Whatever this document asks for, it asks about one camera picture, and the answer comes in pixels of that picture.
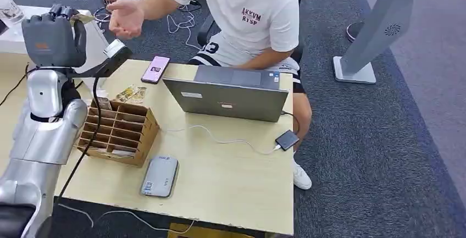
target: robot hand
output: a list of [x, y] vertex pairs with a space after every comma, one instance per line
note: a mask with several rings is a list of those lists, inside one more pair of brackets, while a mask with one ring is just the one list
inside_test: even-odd
[[40, 67], [80, 67], [86, 62], [86, 30], [76, 20], [74, 33], [70, 18], [77, 10], [54, 5], [41, 16], [22, 22], [24, 42], [29, 57]]

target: striped shorts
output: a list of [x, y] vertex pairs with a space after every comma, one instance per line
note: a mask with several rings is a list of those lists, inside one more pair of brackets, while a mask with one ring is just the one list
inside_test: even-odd
[[[244, 64], [257, 56], [234, 47], [221, 33], [212, 36], [209, 41], [202, 50], [189, 60], [189, 65], [232, 67]], [[293, 93], [305, 93], [301, 84], [301, 70], [298, 63], [292, 58], [286, 58], [276, 66], [267, 68], [267, 70], [291, 73], [293, 75]]]

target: gray laptop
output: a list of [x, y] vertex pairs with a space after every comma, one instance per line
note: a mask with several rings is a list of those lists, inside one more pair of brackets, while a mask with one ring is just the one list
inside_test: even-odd
[[280, 73], [269, 70], [199, 66], [194, 81], [278, 90]]
[[287, 91], [164, 78], [187, 113], [277, 122]]

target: white sneaker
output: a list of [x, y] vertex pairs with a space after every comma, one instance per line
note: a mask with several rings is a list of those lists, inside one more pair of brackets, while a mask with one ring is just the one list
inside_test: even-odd
[[309, 176], [306, 174], [304, 169], [298, 165], [293, 158], [293, 181], [295, 185], [302, 190], [308, 190], [312, 186], [312, 181]]

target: man's right hand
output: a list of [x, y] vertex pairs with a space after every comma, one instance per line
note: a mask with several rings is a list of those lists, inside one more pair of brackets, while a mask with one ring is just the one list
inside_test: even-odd
[[141, 34], [144, 10], [137, 0], [117, 0], [107, 5], [107, 9], [112, 11], [108, 28], [116, 36], [130, 39]]

